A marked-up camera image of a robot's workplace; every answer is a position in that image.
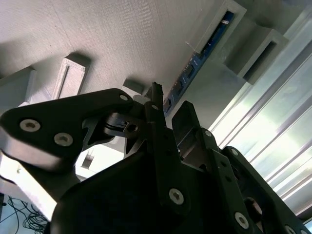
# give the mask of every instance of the blue circuit board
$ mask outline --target blue circuit board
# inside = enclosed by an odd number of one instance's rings
[[[207,41],[206,45],[202,49],[201,53],[195,52],[190,61],[184,67],[183,72],[175,82],[173,88],[170,90],[168,97],[164,102],[164,113],[168,116],[174,109],[175,105],[179,102],[186,89],[195,78],[196,74],[207,60],[217,43],[222,38],[224,32],[228,28],[230,22],[234,18],[234,13],[227,11],[222,18],[221,22],[213,32],[212,36]]]

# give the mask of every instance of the textured ceiling panel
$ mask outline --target textured ceiling panel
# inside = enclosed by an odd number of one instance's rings
[[[126,78],[167,92],[192,54],[186,40],[213,0],[24,0],[0,3],[0,74],[32,65],[52,94],[62,58],[92,60],[82,92],[121,87]]]

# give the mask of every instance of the screw head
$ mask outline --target screw head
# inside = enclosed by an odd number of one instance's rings
[[[120,95],[119,96],[122,100],[124,100],[124,101],[127,101],[128,100],[128,98],[125,96],[125,95]]]
[[[248,220],[246,219],[246,217],[240,213],[240,212],[236,212],[235,213],[235,220],[236,222],[245,230],[247,230],[249,228],[249,223]]]
[[[172,188],[169,191],[169,197],[176,205],[182,205],[184,202],[183,194],[178,189]]]
[[[58,133],[54,136],[54,142],[60,146],[70,146],[73,144],[73,138],[68,133]]]
[[[238,152],[235,149],[231,149],[232,154],[234,154],[235,156],[238,156]]]
[[[24,119],[19,123],[19,127],[26,132],[33,133],[38,131],[41,125],[33,119]]]
[[[152,107],[155,109],[155,110],[159,110],[159,108],[155,105],[152,105]]]
[[[206,134],[207,136],[209,136],[209,137],[212,136],[212,135],[211,135],[211,132],[209,132],[208,130],[205,131],[205,134]]]
[[[296,234],[296,232],[288,225],[285,225],[285,229],[288,234]]]

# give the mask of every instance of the black wire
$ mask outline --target black wire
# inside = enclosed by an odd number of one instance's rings
[[[1,220],[0,223],[2,223],[3,221],[5,221],[6,219],[8,219],[9,217],[11,217],[12,215],[14,215],[15,213],[17,213],[17,212],[19,212],[19,211],[21,211],[21,210],[24,210],[24,209],[25,209],[25,207],[22,208],[22,209],[20,209],[20,210],[15,211],[14,213],[10,214],[7,218]]]
[[[32,204],[30,205],[30,208],[28,208],[28,203],[16,198],[11,198],[9,196],[8,204],[12,206],[14,209],[16,208],[13,204],[13,200],[20,201],[21,204],[24,206],[23,209],[26,209],[30,213],[28,216],[26,216],[21,211],[22,209],[16,210],[16,213],[20,212],[25,216],[25,220],[23,221],[23,227],[35,231],[35,234],[42,234],[48,223],[48,220],[44,217],[44,215],[39,210],[37,210]]]
[[[19,231],[19,229],[20,229],[20,219],[19,219],[18,212],[21,212],[21,210],[18,210],[18,209],[15,208],[15,206],[14,206],[14,204],[13,204],[13,202],[12,202],[11,197],[9,197],[8,204],[9,204],[11,207],[13,207],[13,209],[14,209],[14,211],[15,211],[14,213],[16,214],[16,219],[18,220],[18,228],[16,229],[16,232],[15,232],[15,234],[17,234],[18,231]]]
[[[16,230],[16,232],[15,232],[15,234],[17,234],[18,233],[18,231],[19,231],[19,229],[20,229],[20,220],[19,220],[19,215],[18,215],[18,210],[17,211],[15,211],[15,214],[16,214],[16,218],[18,219],[18,228],[17,228],[17,230]]]

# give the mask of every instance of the mounting hole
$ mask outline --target mounting hole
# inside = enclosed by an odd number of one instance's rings
[[[54,136],[54,142],[59,146],[70,146],[73,144],[73,138],[68,133],[58,133]]]
[[[229,178],[228,176],[225,176],[225,178],[228,182],[232,182],[231,178]]]
[[[32,133],[38,131],[41,125],[33,119],[25,119],[20,122],[19,127],[26,132]]]
[[[135,124],[130,124],[127,128],[129,133],[135,132],[138,129],[138,127]]]
[[[155,105],[152,105],[152,107],[155,109],[155,110],[159,110],[159,108]]]
[[[124,100],[124,101],[127,101],[128,100],[128,98],[125,96],[125,95],[120,95],[119,96],[122,100]]]
[[[244,200],[247,212],[249,217],[252,219],[254,223],[261,222],[262,219],[262,210],[259,204],[252,197],[247,197]]]
[[[172,188],[169,191],[169,198],[171,201],[173,201],[176,205],[182,205],[184,202],[184,197],[183,194],[181,193],[180,190]]]
[[[288,225],[285,225],[285,229],[288,234],[296,234],[296,232]]]

